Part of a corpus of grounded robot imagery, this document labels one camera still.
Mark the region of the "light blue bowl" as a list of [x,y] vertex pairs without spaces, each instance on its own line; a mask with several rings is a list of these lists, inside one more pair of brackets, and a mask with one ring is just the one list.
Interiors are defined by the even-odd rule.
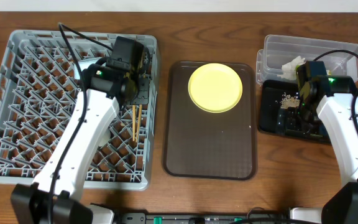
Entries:
[[[86,60],[80,60],[78,62],[80,66],[80,70],[83,71],[84,69],[87,69],[91,64],[96,63],[99,60],[99,58],[89,58]],[[79,80],[80,79],[80,72],[76,65],[74,65],[74,79]]]

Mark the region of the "yellow plate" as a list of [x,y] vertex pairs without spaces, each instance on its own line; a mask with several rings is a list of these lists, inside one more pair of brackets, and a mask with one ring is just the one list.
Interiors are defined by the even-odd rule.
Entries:
[[233,68],[221,63],[207,63],[197,68],[188,81],[192,102],[209,113],[233,109],[242,97],[242,81]]

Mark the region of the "pale green cup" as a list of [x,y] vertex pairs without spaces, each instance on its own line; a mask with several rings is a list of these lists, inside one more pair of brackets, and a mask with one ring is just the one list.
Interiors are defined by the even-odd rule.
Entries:
[[105,132],[103,133],[103,135],[101,136],[101,140],[98,144],[99,147],[103,147],[104,145],[106,145],[109,140],[111,138],[111,132],[109,129],[106,129]]

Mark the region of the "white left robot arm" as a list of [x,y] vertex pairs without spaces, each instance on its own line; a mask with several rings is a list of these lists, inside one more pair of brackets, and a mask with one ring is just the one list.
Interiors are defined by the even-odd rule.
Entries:
[[11,204],[19,223],[112,223],[108,208],[80,203],[91,161],[109,140],[108,127],[126,103],[134,103],[144,86],[142,63],[107,62],[76,67],[79,92],[74,112],[44,168],[31,185],[17,184]]

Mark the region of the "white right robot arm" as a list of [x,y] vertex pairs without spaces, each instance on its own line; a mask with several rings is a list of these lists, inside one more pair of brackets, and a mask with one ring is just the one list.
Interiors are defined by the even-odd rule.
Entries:
[[314,223],[358,223],[358,96],[348,76],[298,75],[300,116],[325,127],[342,187],[323,208],[293,208],[290,218]]

